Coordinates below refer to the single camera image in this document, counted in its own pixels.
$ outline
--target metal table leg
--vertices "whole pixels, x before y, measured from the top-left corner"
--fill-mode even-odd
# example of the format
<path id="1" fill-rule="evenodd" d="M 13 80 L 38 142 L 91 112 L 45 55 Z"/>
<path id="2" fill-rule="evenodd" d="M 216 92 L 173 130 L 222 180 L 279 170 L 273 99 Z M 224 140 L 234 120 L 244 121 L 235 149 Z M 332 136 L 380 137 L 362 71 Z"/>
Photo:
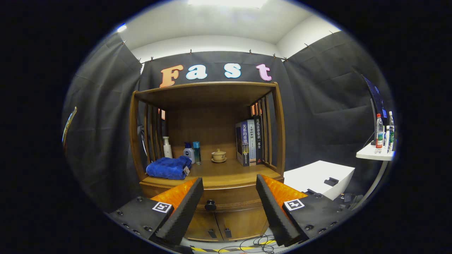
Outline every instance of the metal table leg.
<path id="1" fill-rule="evenodd" d="M 372 186 L 369 188 L 369 190 L 367 191 L 367 193 L 366 193 L 366 195 L 364 195 L 364 197 L 358 202 L 358 204 L 356 205 L 356 207 L 354 208 L 354 209 L 356 209 L 357 207 L 359 207 L 363 202 L 364 202 L 364 200 L 366 200 L 368 197 L 369 197 L 369 195 L 373 192 L 373 190 L 375 189 L 375 187 L 378 185 L 378 183 L 380 182 L 380 179 L 381 179 L 381 177 L 383 176 L 383 174 L 384 174 L 384 172 L 385 172 L 385 170 L 386 170 L 386 166 L 388 165 L 388 161 L 387 160 L 384 160 L 383 161 L 383 163 L 382 163 L 382 165 L 381 165 L 381 168 L 380 168 L 380 171 L 378 172 L 378 175 L 377 175 L 377 177 L 375 178 L 375 181 L 373 181 L 373 183 L 372 183 Z"/>

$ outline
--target blue bottle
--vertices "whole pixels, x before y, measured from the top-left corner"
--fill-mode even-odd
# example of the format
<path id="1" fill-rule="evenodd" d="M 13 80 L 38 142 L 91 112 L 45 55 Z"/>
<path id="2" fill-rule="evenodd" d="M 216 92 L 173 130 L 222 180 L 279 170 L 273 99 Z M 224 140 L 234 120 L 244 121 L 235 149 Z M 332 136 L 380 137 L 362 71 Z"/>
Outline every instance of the blue bottle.
<path id="1" fill-rule="evenodd" d="M 199 149 L 199 141 L 193 142 L 193 149 L 195 150 L 195 163 L 201 165 L 201 151 Z"/>

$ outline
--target bottle label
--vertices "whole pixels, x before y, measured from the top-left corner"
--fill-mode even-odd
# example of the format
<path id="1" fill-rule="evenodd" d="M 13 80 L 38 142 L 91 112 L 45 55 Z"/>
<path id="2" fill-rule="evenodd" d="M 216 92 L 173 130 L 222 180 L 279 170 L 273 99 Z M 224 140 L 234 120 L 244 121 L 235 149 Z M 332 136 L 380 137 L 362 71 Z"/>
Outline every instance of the bottle label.
<path id="1" fill-rule="evenodd" d="M 185 168 L 184 168 L 184 173 L 185 173 L 186 175 L 188 175 L 188 174 L 190 173 L 190 170 L 188 169 L 187 166 L 185 166 Z"/>
<path id="2" fill-rule="evenodd" d="M 378 132 L 377 133 L 376 148 L 382 148 L 383 147 L 383 135 L 384 134 L 385 134 L 384 132 Z"/>
<path id="3" fill-rule="evenodd" d="M 394 143 L 394 132 L 389 133 L 389 143 Z"/>

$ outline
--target orange letter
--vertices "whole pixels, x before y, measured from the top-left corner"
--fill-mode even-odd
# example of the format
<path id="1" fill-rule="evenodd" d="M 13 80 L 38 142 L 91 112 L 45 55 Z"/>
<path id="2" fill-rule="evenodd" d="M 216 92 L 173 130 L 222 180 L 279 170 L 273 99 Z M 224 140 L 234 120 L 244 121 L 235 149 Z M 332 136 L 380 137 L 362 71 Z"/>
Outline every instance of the orange letter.
<path id="1" fill-rule="evenodd" d="M 161 71 L 163 76 L 162 76 L 162 83 L 160 84 L 160 87 L 167 87 L 170 85 L 174 85 L 175 81 L 172 80 L 172 78 L 177 79 L 179 77 L 178 71 L 181 71 L 183 69 L 184 69 L 184 67 L 182 65 L 163 69 Z"/>

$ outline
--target lotion bottle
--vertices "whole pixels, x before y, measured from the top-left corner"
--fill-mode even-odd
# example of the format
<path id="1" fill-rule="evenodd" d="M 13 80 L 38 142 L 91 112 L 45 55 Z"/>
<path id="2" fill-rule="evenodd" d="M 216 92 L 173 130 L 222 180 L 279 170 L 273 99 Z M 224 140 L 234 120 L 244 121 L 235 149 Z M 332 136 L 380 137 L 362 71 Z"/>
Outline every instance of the lotion bottle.
<path id="1" fill-rule="evenodd" d="M 171 145 L 168 141 L 169 138 L 170 137 L 168 136 L 163 137 L 163 154 L 165 155 L 166 158 L 173 157 L 173 153 L 171 152 Z"/>
<path id="2" fill-rule="evenodd" d="M 192 164 L 195 163 L 195 151 L 193 150 L 190 142 L 185 142 L 184 156 L 192 160 Z"/>

